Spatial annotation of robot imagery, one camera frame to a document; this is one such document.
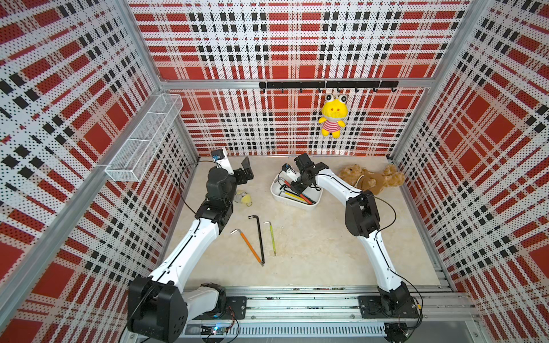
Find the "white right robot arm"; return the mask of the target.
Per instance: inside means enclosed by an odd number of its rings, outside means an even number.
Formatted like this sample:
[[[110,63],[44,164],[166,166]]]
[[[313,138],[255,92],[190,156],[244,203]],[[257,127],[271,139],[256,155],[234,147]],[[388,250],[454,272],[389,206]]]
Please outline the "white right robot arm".
[[[324,163],[314,163],[307,154],[294,159],[295,171],[289,164],[282,171],[290,178],[290,188],[303,194],[311,187],[329,192],[345,206],[345,226],[359,239],[375,273],[380,294],[380,312],[390,318],[406,316],[423,320],[423,303],[416,302],[407,287],[406,278],[400,276],[389,257],[383,241],[380,215],[375,196],[362,191],[341,179]]]

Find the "thin black hex key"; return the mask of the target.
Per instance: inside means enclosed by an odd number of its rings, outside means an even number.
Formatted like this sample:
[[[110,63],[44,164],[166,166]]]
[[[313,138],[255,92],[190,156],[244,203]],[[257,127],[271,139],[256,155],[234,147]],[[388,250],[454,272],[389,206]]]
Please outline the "thin black hex key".
[[[317,192],[321,192],[321,191],[322,191],[321,187],[319,187],[319,186],[317,186],[317,185],[315,185],[315,184],[310,185],[309,188],[311,188],[311,189],[313,189],[313,190],[316,190]]]

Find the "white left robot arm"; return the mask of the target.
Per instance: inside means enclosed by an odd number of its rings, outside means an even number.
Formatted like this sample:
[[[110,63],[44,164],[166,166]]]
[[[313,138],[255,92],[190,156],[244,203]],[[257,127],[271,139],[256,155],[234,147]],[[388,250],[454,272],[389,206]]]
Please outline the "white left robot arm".
[[[127,329],[161,342],[175,342],[187,322],[203,314],[223,316],[227,308],[224,287],[205,283],[187,292],[185,285],[207,248],[226,227],[234,209],[237,187],[254,177],[245,158],[233,169],[221,149],[212,153],[206,195],[194,214],[187,234],[175,250],[147,277],[129,283]]]

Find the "red handled hex key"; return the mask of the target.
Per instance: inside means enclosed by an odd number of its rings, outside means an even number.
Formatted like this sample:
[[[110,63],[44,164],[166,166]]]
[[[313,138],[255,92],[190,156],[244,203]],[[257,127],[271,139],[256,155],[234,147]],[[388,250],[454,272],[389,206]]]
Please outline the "red handled hex key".
[[[313,201],[312,199],[310,199],[310,197],[308,197],[308,196],[306,196],[306,195],[304,195],[304,194],[295,193],[293,190],[291,190],[291,188],[290,188],[290,183],[289,183],[288,181],[284,181],[284,186],[283,186],[282,190],[283,190],[283,192],[291,192],[291,193],[293,193],[293,194],[297,194],[297,195],[303,197],[304,199],[306,199],[307,201],[310,202],[309,205],[315,204],[315,201]]]

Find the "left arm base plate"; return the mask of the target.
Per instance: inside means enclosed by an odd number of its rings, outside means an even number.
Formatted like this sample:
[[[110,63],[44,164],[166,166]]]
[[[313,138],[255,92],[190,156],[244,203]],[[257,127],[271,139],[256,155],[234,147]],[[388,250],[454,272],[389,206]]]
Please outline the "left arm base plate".
[[[204,313],[194,320],[231,320],[233,315],[237,320],[244,320],[247,311],[247,297],[227,297],[223,311],[211,314]]]

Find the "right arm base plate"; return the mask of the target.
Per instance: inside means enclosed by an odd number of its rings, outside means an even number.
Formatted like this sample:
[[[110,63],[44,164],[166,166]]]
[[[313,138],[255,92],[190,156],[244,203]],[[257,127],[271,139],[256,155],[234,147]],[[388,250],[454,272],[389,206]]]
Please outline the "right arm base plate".
[[[363,319],[418,319],[419,308],[413,297],[393,304],[388,297],[359,296],[357,298]]]

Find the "yellow handled hex key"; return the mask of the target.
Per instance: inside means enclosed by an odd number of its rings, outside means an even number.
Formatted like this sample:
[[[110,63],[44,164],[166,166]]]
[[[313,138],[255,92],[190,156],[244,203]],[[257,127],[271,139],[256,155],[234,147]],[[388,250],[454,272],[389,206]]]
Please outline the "yellow handled hex key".
[[[296,200],[296,201],[301,202],[301,203],[310,204],[310,202],[307,201],[306,199],[304,199],[303,197],[301,197],[297,194],[293,194],[291,192],[282,192],[282,195],[284,195],[285,197],[287,197],[289,199],[293,199],[293,200]]]

